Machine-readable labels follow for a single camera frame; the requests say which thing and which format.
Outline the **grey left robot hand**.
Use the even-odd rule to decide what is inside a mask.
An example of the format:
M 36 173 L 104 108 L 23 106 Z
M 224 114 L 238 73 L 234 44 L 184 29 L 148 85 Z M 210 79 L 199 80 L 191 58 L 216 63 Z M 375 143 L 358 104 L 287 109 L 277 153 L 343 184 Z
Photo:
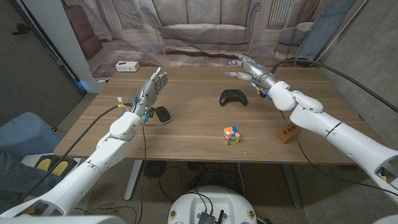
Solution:
M 160 71 L 161 68 L 158 67 L 141 88 L 136 105 L 132 111 L 134 114 L 142 117 L 146 111 L 156 102 L 157 96 L 166 86 L 169 80 L 169 75 L 167 72 L 161 73 Z

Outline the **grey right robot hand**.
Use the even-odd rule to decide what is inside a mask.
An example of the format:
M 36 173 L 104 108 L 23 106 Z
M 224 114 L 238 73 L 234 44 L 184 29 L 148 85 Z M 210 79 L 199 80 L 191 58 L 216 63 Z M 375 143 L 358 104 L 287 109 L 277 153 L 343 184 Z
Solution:
M 279 80 L 271 74 L 265 66 L 258 64 L 252 58 L 243 54 L 236 54 L 236 56 L 238 60 L 232 60 L 228 63 L 230 65 L 238 65 L 239 67 L 242 67 L 246 73 L 224 72 L 224 75 L 236 77 L 246 82 L 257 81 L 258 84 L 265 89 L 270 89 L 273 85 L 279 82 Z

